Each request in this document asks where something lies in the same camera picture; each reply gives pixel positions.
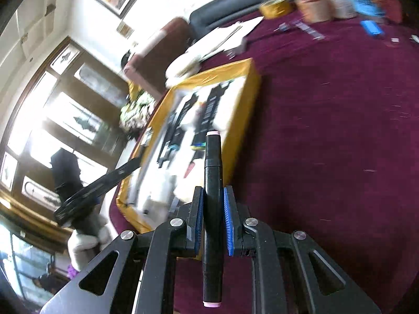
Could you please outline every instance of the plastic jar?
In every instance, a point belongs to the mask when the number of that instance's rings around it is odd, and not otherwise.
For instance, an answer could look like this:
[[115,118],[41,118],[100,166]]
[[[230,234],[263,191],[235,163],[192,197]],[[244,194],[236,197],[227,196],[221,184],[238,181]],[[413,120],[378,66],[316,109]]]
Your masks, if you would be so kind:
[[295,0],[295,3],[307,23],[321,23],[332,18],[327,0]]
[[337,19],[351,19],[357,16],[351,0],[328,0],[332,15]]

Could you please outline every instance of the metal screw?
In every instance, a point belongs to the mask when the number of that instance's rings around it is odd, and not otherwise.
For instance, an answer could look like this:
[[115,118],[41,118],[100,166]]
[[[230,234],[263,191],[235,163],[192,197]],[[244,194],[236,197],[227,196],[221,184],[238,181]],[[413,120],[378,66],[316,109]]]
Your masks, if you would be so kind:
[[246,223],[248,226],[257,226],[258,225],[258,220],[256,218],[250,217],[247,218],[244,223]]
[[307,235],[306,235],[305,232],[295,232],[294,233],[294,237],[296,239],[299,239],[300,241],[302,241],[302,240],[304,240],[307,237]]
[[170,221],[171,226],[181,226],[183,224],[183,219],[181,218],[174,218]]
[[131,239],[131,238],[133,238],[134,237],[134,233],[131,231],[131,230],[125,230],[125,231],[123,231],[122,232],[122,234],[121,234],[121,238],[124,240],[124,241],[128,241],[129,239]]

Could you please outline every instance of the brown armchair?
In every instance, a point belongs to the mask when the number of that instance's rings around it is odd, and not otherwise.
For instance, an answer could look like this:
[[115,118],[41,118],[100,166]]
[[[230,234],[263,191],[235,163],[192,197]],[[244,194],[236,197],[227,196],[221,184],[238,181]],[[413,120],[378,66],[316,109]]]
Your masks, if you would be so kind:
[[166,91],[166,69],[185,53],[193,39],[188,22],[174,18],[132,56],[124,67],[126,77],[159,101]]

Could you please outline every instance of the black marker pen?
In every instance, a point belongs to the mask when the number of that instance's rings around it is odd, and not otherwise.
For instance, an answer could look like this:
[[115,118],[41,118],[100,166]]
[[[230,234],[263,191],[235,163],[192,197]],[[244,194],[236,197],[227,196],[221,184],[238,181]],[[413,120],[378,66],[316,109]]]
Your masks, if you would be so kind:
[[223,292],[224,193],[221,137],[218,131],[210,131],[206,136],[204,195],[203,302],[205,307],[219,307]]

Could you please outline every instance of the red carpet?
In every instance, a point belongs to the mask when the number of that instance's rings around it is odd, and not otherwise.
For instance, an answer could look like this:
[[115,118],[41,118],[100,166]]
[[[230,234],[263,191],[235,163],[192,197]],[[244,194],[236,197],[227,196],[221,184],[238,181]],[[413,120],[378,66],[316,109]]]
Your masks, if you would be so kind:
[[[236,198],[276,230],[305,230],[389,313],[419,270],[419,45],[399,26],[374,39],[358,18],[314,24],[322,41],[273,32],[297,18],[262,21],[244,54],[203,65],[252,57],[263,77]],[[210,311],[200,268],[179,264],[182,314]],[[249,261],[227,262],[224,289],[218,313],[251,313]]]

